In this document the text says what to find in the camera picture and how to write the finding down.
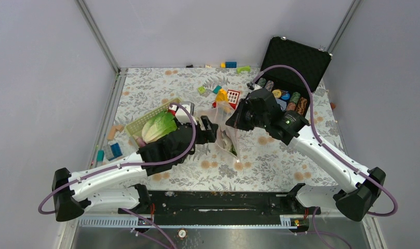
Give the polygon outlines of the grey toy fish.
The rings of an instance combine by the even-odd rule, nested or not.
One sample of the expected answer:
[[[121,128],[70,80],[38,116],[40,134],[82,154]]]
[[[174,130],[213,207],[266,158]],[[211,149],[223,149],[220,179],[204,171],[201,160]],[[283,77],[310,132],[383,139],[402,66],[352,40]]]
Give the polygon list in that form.
[[[221,137],[222,137],[222,147],[223,147],[223,149],[232,153],[233,155],[236,155],[236,151],[235,151],[235,148],[234,148],[233,141],[227,135],[226,131],[223,131],[221,133]]]

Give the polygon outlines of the pale green toy cabbage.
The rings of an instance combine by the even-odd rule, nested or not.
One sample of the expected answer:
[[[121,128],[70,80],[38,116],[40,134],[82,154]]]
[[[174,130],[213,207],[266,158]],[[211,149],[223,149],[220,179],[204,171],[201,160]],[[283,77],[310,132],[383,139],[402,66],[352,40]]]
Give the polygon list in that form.
[[[145,123],[141,131],[141,137],[145,143],[151,143],[176,129],[177,124],[173,114],[171,112],[161,112]]]

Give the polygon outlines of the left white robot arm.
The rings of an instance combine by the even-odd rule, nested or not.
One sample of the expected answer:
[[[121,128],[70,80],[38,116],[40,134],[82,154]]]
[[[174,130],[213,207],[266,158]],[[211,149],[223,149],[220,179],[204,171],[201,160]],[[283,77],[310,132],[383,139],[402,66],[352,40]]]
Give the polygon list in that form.
[[[90,170],[57,170],[50,195],[56,221],[73,220],[88,211],[148,211],[151,200],[142,181],[183,163],[196,145],[216,141],[218,124],[193,113],[191,102],[167,104],[140,119],[134,134],[141,141],[137,151]]]

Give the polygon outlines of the clear pink dotted zip bag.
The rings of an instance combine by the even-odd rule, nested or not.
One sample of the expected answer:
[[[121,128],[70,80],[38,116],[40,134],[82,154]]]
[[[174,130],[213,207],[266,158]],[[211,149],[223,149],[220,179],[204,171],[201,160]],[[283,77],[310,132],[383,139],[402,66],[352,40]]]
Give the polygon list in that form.
[[[195,114],[196,118],[199,118],[200,116],[208,116],[209,119],[213,124],[216,124],[219,126],[219,129],[217,131],[217,139],[215,142],[215,147],[223,156],[231,157],[234,162],[239,163],[240,162],[240,149],[239,149],[239,142],[238,142],[238,130],[229,127],[225,124],[227,119],[233,114],[235,110],[229,105],[227,102],[219,103],[216,108],[211,108],[207,110],[198,110]],[[234,148],[236,151],[236,155],[233,155],[232,153],[226,151],[222,147],[222,137],[221,133],[223,131],[226,131],[227,135],[232,139]]]

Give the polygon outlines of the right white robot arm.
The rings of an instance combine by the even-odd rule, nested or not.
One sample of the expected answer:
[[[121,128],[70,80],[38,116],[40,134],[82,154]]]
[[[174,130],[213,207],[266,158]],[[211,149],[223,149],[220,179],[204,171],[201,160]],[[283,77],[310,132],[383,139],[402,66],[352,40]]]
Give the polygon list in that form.
[[[336,181],[335,186],[295,186],[291,190],[294,195],[287,200],[292,213],[318,206],[337,209],[359,222],[381,195],[386,178],[382,169],[369,169],[322,140],[304,116],[294,110],[282,110],[268,90],[254,90],[241,99],[226,125],[243,131],[264,129],[272,138],[307,156]]]

